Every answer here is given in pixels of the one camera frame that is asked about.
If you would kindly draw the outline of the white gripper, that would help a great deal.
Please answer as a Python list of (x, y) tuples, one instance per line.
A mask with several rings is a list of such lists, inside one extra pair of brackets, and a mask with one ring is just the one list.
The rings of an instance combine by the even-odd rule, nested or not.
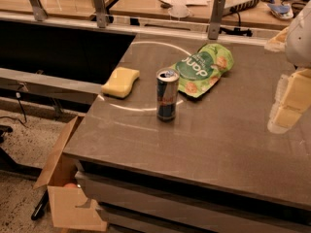
[(264, 48), (285, 51), (289, 62), (298, 69), (290, 76), (282, 75), (276, 88), (267, 128), (284, 134), (292, 129), (311, 107), (311, 1), (300, 11), (291, 25), (269, 39)]

